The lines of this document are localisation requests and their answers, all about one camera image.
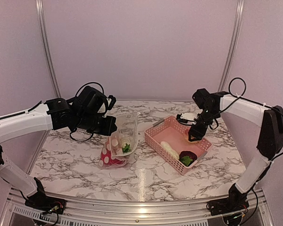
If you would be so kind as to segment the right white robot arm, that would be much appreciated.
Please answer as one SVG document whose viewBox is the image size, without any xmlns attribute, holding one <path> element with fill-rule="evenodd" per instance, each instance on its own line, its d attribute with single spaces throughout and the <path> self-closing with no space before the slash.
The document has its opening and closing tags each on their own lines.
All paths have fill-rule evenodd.
<svg viewBox="0 0 283 226">
<path fill-rule="evenodd" d="M 188 140 L 200 141 L 213 121 L 223 118 L 247 163 L 234 189 L 241 194 L 247 193 L 280 155 L 283 148 L 283 109 L 226 91 L 209 93 L 206 89 L 198 89 L 192 99 L 201 112 L 191 121 Z"/>
</svg>

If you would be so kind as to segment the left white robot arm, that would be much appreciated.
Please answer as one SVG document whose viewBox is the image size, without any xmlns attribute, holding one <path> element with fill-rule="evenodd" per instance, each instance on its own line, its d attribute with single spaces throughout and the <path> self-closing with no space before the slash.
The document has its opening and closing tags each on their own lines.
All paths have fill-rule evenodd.
<svg viewBox="0 0 283 226">
<path fill-rule="evenodd" d="M 14 164 L 3 153 L 1 144 L 35 132 L 63 128 L 70 130 L 70 136 L 78 129 L 85 130 L 90 136 L 111 136 L 117 130 L 116 118 L 106 114 L 115 103 L 113 95 L 106 96 L 103 90 L 87 83 L 71 99 L 55 98 L 39 102 L 30 109 L 0 116 L 0 177 L 20 190 L 39 209 L 47 209 L 50 199 L 42 183 Z"/>
</svg>

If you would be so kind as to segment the peach knitted fruit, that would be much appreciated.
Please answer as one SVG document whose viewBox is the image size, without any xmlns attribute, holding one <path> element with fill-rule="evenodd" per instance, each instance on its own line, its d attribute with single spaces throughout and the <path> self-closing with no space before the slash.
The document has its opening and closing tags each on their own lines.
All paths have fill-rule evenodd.
<svg viewBox="0 0 283 226">
<path fill-rule="evenodd" d="M 190 135 L 189 133 L 184 135 L 185 140 L 190 143 L 190 144 L 196 144 L 199 142 L 199 140 L 195 137 L 193 137 L 192 135 Z"/>
</svg>

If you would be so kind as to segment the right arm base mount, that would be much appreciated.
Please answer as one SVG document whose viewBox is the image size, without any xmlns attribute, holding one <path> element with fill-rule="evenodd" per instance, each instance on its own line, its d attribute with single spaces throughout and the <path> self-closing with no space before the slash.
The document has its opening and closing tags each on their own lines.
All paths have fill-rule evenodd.
<svg viewBox="0 0 283 226">
<path fill-rule="evenodd" d="M 248 193 L 241 193 L 235 185 L 233 184 L 230 187 L 226 198 L 207 202 L 206 208 L 212 216 L 235 212 L 249 207 L 247 200 Z"/>
</svg>

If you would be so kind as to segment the white knitted radish with leaves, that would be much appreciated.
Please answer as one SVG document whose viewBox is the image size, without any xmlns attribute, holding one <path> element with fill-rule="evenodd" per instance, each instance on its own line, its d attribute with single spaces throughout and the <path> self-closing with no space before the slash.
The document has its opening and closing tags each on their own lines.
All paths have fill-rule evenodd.
<svg viewBox="0 0 283 226">
<path fill-rule="evenodd" d="M 121 148 L 123 153 L 131 152 L 131 140 L 127 137 L 123 137 L 120 139 L 121 141 Z"/>
</svg>

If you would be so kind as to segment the pink plastic basket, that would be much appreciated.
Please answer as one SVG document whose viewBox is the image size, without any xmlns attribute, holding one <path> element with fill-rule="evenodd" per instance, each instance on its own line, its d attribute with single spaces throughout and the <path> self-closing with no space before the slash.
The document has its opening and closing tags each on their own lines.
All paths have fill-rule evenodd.
<svg viewBox="0 0 283 226">
<path fill-rule="evenodd" d="M 188 143 L 184 135 L 188 133 L 189 128 L 190 127 L 178 123 L 174 116 L 169 116 L 154 123 L 144 132 L 146 143 L 181 175 L 190 171 L 212 148 L 212 144 L 205 138 L 196 144 Z M 195 153 L 198 157 L 197 160 L 186 167 L 160 145 L 162 141 L 168 142 L 178 154 L 182 151 Z"/>
</svg>

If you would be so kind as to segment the dark maroon knitted beet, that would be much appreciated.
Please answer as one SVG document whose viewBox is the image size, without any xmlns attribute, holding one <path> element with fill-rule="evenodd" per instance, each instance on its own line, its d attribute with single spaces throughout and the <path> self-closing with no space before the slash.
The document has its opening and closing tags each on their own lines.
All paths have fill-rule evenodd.
<svg viewBox="0 0 283 226">
<path fill-rule="evenodd" d="M 197 155 L 191 151 L 182 151 L 179 154 L 179 161 L 186 167 L 190 166 L 197 160 Z"/>
</svg>

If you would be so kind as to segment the white knitted radish front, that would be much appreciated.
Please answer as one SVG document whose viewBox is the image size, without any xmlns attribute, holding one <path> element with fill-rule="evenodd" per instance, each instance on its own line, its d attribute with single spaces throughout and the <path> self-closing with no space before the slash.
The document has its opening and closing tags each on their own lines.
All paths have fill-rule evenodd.
<svg viewBox="0 0 283 226">
<path fill-rule="evenodd" d="M 160 142 L 160 145 L 171 155 L 173 156 L 175 159 L 179 160 L 179 154 L 171 147 L 171 145 L 166 142 L 166 141 L 162 141 Z"/>
</svg>

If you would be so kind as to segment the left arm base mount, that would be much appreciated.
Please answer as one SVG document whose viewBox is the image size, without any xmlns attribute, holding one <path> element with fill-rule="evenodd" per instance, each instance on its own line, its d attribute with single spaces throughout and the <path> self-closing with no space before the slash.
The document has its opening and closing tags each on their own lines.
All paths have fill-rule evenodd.
<svg viewBox="0 0 283 226">
<path fill-rule="evenodd" d="M 37 185 L 37 192 L 25 198 L 25 205 L 46 213 L 56 211 L 58 214 L 63 214 L 66 200 L 47 196 L 41 181 L 37 178 L 34 178 L 34 180 Z"/>
</svg>

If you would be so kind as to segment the clear polka dot zip bag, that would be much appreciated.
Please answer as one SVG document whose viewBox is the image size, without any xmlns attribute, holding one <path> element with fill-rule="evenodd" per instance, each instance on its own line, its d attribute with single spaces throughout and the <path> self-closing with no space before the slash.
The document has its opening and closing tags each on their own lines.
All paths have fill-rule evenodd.
<svg viewBox="0 0 283 226">
<path fill-rule="evenodd" d="M 117 116 L 116 125 L 117 130 L 107 138 L 110 142 L 112 154 L 116 158 L 125 159 L 128 163 L 133 157 L 138 145 L 138 116 L 139 112 L 131 114 L 122 114 Z M 123 153 L 120 139 L 127 137 L 131 140 L 131 152 Z"/>
</svg>

